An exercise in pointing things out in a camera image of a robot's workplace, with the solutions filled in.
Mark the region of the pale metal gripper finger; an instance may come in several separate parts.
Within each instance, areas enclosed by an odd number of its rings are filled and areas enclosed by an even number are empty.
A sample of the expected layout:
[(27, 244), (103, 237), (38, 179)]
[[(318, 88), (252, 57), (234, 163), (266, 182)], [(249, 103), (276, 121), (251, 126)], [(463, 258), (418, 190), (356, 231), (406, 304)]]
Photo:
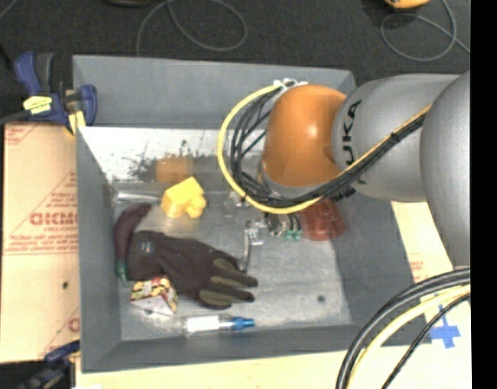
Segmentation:
[(257, 263), (262, 249), (263, 238), (260, 228), (246, 228), (243, 235), (242, 257), (238, 260), (238, 264), (242, 272), (248, 272), (249, 268)]

